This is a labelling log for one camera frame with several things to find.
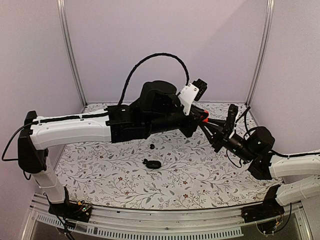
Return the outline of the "black earbud charging case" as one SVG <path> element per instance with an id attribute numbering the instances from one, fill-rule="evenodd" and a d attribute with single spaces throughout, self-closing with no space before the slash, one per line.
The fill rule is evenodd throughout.
<path id="1" fill-rule="evenodd" d="M 157 160 L 147 161 L 145 165 L 148 169 L 159 169 L 162 166 L 161 162 Z"/>

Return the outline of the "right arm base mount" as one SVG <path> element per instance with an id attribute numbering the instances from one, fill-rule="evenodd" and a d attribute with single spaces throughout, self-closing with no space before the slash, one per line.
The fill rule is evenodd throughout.
<path id="1" fill-rule="evenodd" d="M 277 201 L 277 190 L 280 185 L 272 186 L 268 189 L 262 203 L 245 206 L 241 209 L 241 217 L 245 223 L 273 218 L 285 213 L 284 207 Z"/>

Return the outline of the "red earbud charging case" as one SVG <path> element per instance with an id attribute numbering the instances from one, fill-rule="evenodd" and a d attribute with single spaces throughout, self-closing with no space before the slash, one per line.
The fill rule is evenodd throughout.
<path id="1" fill-rule="evenodd" d="M 203 116 L 202 122 L 207 123 L 209 120 L 209 112 L 207 110 L 204 110 L 202 116 Z"/>

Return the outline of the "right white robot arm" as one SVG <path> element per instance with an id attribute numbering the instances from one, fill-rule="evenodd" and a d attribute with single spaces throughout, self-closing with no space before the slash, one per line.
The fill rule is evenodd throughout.
<path id="1" fill-rule="evenodd" d="M 264 126 L 253 128 L 253 133 L 248 138 L 236 134 L 232 121 L 210 119 L 201 122 L 199 127 L 216 153 L 225 148 L 240 158 L 243 164 L 248 164 L 247 170 L 257 180 L 306 176 L 296 182 L 270 188 L 265 202 L 258 208 L 262 218 L 269 218 L 274 214 L 278 205 L 285 206 L 320 194 L 319 151 L 288 155 L 275 153 L 272 150 L 275 138 Z"/>

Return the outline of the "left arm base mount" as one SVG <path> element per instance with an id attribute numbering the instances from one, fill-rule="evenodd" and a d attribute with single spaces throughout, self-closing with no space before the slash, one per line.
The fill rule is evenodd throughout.
<path id="1" fill-rule="evenodd" d="M 64 200 L 62 203 L 52 203 L 48 199 L 50 214 L 65 219 L 88 223 L 92 213 L 92 204 L 81 200 L 77 203 L 70 202 L 69 192 L 64 187 Z"/>

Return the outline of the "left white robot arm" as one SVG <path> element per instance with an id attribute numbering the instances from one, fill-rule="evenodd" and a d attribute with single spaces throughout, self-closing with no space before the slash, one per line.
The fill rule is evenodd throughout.
<path id="1" fill-rule="evenodd" d="M 201 79 L 182 90 L 163 80 L 146 82 L 129 105 L 110 105 L 97 111 L 59 117 L 30 111 L 17 140 L 18 165 L 30 173 L 50 203 L 63 216 L 74 213 L 65 188 L 47 163 L 48 148 L 82 142 L 122 143 L 180 130 L 191 137 L 207 113 L 193 105 L 207 89 Z"/>

